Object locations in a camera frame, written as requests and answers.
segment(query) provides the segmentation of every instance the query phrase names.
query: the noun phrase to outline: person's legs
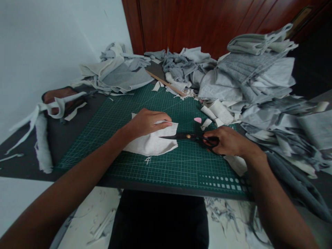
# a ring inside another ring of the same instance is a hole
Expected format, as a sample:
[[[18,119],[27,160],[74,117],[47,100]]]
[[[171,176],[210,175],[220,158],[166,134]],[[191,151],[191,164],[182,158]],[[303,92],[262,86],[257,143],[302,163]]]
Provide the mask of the person's legs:
[[[203,197],[124,190],[109,248],[208,248],[209,229]]]

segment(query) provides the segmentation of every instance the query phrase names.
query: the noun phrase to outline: printed symbol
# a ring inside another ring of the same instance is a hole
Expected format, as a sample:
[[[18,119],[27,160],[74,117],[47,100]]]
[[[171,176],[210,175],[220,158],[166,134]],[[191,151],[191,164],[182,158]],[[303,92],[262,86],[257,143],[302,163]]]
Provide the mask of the printed symbol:
[[[147,159],[145,159],[146,165],[148,165],[148,163],[151,161],[151,157],[148,157]]]

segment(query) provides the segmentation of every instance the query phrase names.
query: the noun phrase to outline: white wall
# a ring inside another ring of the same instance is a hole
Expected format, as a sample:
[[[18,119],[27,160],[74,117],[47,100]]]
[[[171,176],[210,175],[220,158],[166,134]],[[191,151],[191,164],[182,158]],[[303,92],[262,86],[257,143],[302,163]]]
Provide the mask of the white wall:
[[[131,48],[121,0],[68,0],[68,4],[98,59],[112,42],[122,42]]]
[[[44,92],[80,76],[78,64],[114,41],[131,47],[121,0],[2,0],[0,34],[0,143]],[[49,185],[0,177],[0,236]]]

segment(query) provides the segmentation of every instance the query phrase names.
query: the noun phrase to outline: black table surface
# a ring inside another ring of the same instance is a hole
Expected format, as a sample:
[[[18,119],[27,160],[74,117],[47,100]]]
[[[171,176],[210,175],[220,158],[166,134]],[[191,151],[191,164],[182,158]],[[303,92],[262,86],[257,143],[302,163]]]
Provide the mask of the black table surface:
[[[164,78],[164,73],[162,72],[160,65],[152,63],[152,65],[148,67],[147,70],[149,70],[150,72],[152,72],[153,74],[157,75],[162,79]],[[79,87],[76,89],[78,91],[86,91],[86,92],[92,90],[92,88],[88,87]],[[79,134],[83,131],[84,127],[87,125],[87,123],[92,118],[94,113],[102,105],[105,99],[106,96],[102,94],[95,94],[94,98],[88,97],[87,98],[88,104],[85,107],[78,109],[76,117],[72,119],[70,122],[67,122],[65,125],[60,124],[58,119],[47,117],[48,143],[54,165],[56,165],[64,156],[64,154],[68,151],[69,147],[79,136]],[[13,145],[15,145],[15,143],[28,130],[29,126],[25,125],[21,129],[17,130],[11,137],[9,137],[5,142],[3,142],[0,145],[0,155],[3,155],[0,157],[0,159],[7,157],[4,155],[6,151],[9,148],[11,148]],[[38,161],[34,149],[35,143],[36,143],[36,133],[35,131],[32,131],[27,140],[10,153],[10,155],[16,153],[23,153],[24,156],[16,157],[1,162],[0,176],[40,180],[40,181],[52,181],[52,182],[59,179],[65,172],[54,170],[51,174],[45,174],[39,170]],[[310,179],[310,181],[320,191],[328,207],[332,209],[332,176],[325,172],[317,172],[317,176],[318,179]],[[242,197],[230,194],[211,193],[207,191],[199,191],[183,187],[159,186],[155,184],[139,183],[129,180],[117,180],[107,176],[104,176],[100,180],[98,186],[125,188],[125,189],[142,190],[142,191],[153,191],[153,192],[162,192],[162,193],[185,194],[185,195],[196,195],[196,196],[214,196],[220,198],[247,200],[245,196]]]

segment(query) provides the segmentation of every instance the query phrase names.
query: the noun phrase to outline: left hand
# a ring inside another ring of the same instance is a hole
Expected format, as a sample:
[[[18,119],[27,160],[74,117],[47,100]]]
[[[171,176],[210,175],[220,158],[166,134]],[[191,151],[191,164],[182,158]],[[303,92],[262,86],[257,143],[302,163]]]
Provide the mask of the left hand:
[[[148,135],[155,131],[165,129],[168,126],[172,126],[171,123],[163,122],[156,124],[157,121],[166,120],[172,122],[170,116],[164,112],[150,111],[143,108],[140,112],[122,129],[126,131],[132,139],[136,139],[141,136]]]

